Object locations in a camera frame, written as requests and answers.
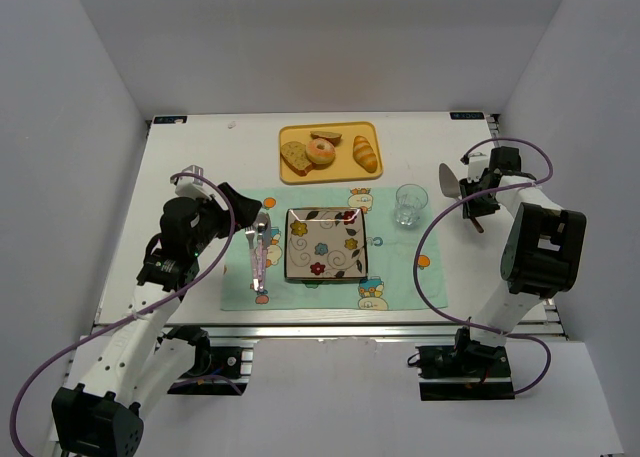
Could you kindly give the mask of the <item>steel spatula wooden handle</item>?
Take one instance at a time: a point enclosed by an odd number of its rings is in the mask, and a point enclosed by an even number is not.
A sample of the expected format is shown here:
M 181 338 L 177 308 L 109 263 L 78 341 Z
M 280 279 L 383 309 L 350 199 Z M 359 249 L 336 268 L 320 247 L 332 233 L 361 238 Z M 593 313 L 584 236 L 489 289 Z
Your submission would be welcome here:
M 438 173 L 439 185 L 442 194 L 445 197 L 460 201 L 462 197 L 459 181 L 451 168 L 446 163 L 440 163 Z

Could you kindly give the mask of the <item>pink sugared donut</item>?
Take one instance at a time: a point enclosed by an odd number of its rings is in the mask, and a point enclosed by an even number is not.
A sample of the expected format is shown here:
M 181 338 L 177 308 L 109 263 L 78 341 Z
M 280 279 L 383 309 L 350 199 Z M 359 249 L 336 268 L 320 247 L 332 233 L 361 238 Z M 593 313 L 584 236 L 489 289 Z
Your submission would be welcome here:
M 336 157 L 334 145 L 323 138 L 315 138 L 306 144 L 306 156 L 314 164 L 326 166 L 331 164 Z

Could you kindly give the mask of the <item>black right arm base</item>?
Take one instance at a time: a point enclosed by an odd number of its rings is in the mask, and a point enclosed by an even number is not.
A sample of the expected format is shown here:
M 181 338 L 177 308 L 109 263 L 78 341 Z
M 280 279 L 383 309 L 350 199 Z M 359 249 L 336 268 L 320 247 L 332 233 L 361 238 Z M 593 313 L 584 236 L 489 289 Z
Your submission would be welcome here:
M 407 366 L 418 371 L 422 401 L 515 398 L 505 347 L 472 340 L 466 327 L 456 332 L 453 345 L 417 347 Z

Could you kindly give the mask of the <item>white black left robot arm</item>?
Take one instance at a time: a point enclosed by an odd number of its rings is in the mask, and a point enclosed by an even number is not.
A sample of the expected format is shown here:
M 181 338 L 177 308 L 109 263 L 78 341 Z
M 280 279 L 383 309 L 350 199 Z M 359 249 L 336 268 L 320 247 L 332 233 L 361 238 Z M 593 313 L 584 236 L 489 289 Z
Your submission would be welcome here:
M 217 202 L 202 185 L 174 181 L 175 198 L 163 206 L 160 231 L 148 242 L 124 317 L 93 366 L 52 401 L 60 447 L 81 456 L 132 456 L 145 419 L 183 375 L 207 373 L 209 336 L 197 326 L 165 333 L 200 274 L 198 258 L 214 239 L 230 240 L 253 224 L 261 204 L 222 183 Z

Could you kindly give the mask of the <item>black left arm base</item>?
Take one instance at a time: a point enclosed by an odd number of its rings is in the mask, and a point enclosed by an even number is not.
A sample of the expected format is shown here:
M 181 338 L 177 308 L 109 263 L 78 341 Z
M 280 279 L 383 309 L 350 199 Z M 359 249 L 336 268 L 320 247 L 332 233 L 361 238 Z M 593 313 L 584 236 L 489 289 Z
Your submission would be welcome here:
M 157 338 L 155 351 L 165 342 L 186 342 L 193 357 L 191 366 L 168 390 L 169 395 L 240 396 L 248 385 L 248 347 L 212 343 L 209 333 L 197 326 L 187 325 L 171 329 Z

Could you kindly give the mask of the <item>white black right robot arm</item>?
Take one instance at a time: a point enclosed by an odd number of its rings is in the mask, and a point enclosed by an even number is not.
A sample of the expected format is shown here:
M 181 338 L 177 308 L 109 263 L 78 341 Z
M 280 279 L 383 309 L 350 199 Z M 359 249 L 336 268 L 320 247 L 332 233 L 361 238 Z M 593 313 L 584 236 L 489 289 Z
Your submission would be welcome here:
M 469 153 L 461 161 L 468 167 L 459 181 L 461 196 L 486 192 L 463 204 L 463 217 L 477 219 L 505 209 L 513 218 L 500 262 L 502 283 L 470 319 L 473 343 L 499 347 L 532 308 L 573 287 L 587 219 L 550 200 L 534 175 L 522 170 L 515 147 Z

